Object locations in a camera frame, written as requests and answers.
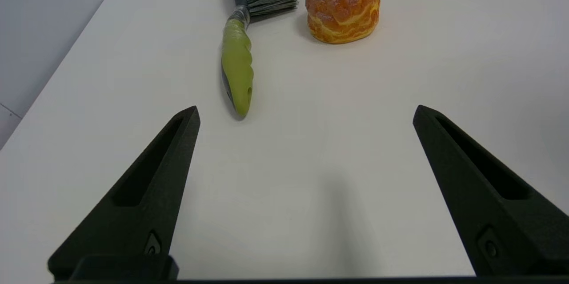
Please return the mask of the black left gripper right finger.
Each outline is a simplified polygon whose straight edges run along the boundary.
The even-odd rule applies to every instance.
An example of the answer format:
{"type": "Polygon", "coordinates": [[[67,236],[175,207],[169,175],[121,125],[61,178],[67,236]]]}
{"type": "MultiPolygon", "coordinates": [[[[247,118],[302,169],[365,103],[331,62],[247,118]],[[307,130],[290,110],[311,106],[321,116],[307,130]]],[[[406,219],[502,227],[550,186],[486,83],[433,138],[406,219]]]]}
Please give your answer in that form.
{"type": "Polygon", "coordinates": [[[413,125],[478,276],[568,276],[569,218],[441,112],[413,125]]]}

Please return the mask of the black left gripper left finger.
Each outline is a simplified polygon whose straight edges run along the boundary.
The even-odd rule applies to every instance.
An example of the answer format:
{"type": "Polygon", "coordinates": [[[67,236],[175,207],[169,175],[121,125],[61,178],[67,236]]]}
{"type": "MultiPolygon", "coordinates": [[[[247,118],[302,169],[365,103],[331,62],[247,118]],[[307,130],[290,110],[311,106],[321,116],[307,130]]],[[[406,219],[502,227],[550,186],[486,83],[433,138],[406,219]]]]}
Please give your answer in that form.
{"type": "Polygon", "coordinates": [[[168,281],[169,255],[200,128],[175,114],[48,260],[56,281],[168,281]]]}

